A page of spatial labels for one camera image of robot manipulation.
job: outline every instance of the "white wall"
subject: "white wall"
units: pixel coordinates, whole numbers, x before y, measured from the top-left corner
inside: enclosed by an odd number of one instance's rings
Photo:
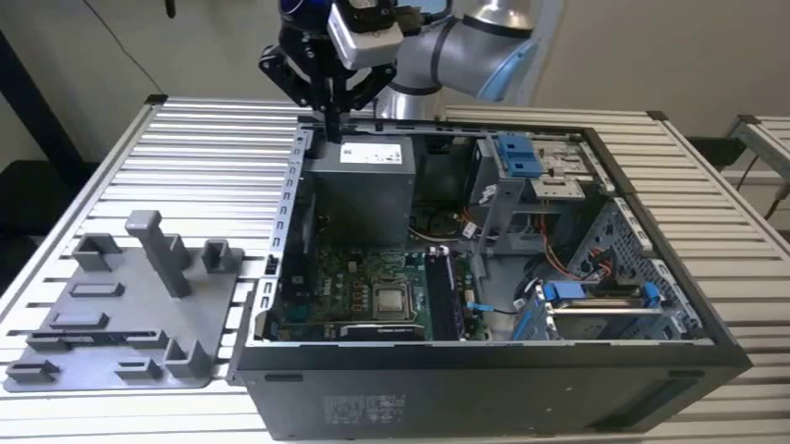
[[[258,71],[273,0],[91,0],[166,93],[285,99]],[[100,158],[157,90],[79,0],[3,0],[0,27],[80,151]]]
[[[91,3],[169,94],[285,98],[255,66],[277,41],[274,0],[179,0],[175,20],[161,0]],[[534,105],[661,109],[708,135],[737,113],[790,115],[788,17],[786,0],[566,0]],[[151,82],[79,0],[3,0],[0,26],[80,150],[100,157]]]
[[[684,133],[790,115],[790,2],[566,0],[536,106],[660,109]]]
[[[11,105],[0,95],[0,171],[15,160],[40,160],[44,154],[16,117]]]

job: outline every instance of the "aluminum extrusion table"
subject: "aluminum extrusion table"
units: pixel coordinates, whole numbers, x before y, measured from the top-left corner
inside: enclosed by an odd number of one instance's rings
[[[75,271],[70,251],[78,236],[108,232],[122,246],[135,245],[124,231],[124,219],[135,209],[159,210],[163,230],[179,232],[187,246],[223,237],[245,249],[215,379],[206,388],[187,390],[7,393],[0,389],[0,438],[80,444],[271,440],[245,388],[230,387],[223,377],[241,305],[263,274],[289,147],[302,114],[305,109],[282,103],[191,98],[143,107],[0,299],[0,380],[26,348],[26,332],[42,323]],[[790,246],[669,121],[652,116],[449,107],[451,120],[597,130],[756,366],[645,436],[493,437],[453,439],[454,443],[790,442]]]

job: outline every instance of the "blue latch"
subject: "blue latch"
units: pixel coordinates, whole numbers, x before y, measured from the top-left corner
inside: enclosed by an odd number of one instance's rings
[[[649,308],[658,307],[662,301],[662,293],[653,282],[646,282],[642,285],[642,292],[645,294],[645,306]]]
[[[556,280],[544,286],[546,301],[566,301],[569,299],[586,299],[588,294],[582,284],[572,280]]]
[[[540,178],[544,165],[536,155],[536,146],[526,133],[501,132],[497,145],[511,178]]]

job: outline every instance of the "sticker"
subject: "sticker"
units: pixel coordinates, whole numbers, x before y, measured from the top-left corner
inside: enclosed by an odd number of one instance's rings
[[[331,395],[323,397],[327,424],[385,425],[403,421],[406,395]]]
[[[474,233],[478,231],[478,226],[474,225],[474,222],[467,222],[467,225],[465,226],[465,231],[463,231],[463,235],[465,238],[471,239],[471,236],[474,236]]]
[[[398,143],[343,143],[341,164],[401,165],[402,150]]]

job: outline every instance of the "motherboard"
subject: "motherboard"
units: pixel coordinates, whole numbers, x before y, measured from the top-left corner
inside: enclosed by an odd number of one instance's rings
[[[374,340],[370,335],[387,328],[393,340],[435,340],[434,324],[455,321],[463,326],[461,339],[481,339],[482,317],[465,308],[466,299],[474,300],[467,255],[454,253],[450,264],[447,275],[438,280],[446,280],[451,290],[433,295],[425,253],[319,249],[313,290],[306,297],[285,302],[281,340]],[[437,305],[433,297],[450,303]],[[433,313],[435,306],[451,309]]]

